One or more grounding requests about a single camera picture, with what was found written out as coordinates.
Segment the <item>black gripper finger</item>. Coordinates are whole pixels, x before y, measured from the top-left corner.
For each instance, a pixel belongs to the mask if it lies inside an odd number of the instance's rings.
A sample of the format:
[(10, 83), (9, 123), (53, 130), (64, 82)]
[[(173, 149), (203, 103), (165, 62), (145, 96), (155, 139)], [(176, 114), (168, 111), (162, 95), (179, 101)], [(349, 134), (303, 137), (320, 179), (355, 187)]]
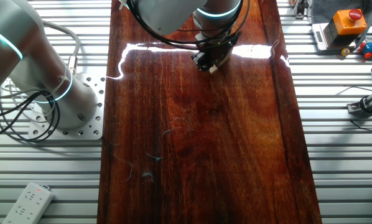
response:
[(197, 52), (192, 55), (192, 60), (200, 71), (207, 72), (212, 66), (212, 62), (205, 52)]
[(221, 55), (221, 57), (220, 57), (220, 59), (217, 63), (218, 66), (222, 66), (223, 64), (225, 64), (229, 60), (229, 58), (231, 56), (231, 53), (232, 53), (232, 50), (233, 50), (233, 47), (228, 47), (223, 51), (223, 53), (222, 53), (222, 55)]

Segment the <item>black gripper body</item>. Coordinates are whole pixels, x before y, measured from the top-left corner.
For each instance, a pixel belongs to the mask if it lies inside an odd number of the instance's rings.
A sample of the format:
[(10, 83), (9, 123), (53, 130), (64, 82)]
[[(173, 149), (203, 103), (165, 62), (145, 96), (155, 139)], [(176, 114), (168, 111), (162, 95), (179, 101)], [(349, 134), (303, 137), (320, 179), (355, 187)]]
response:
[(228, 47), (234, 47), (241, 33), (237, 32), (235, 34), (225, 34), (222, 39), (217, 39), (217, 43), (214, 41), (203, 41), (201, 44), (197, 44), (198, 52), (205, 52), (209, 57), (212, 64), (217, 64), (223, 51)]

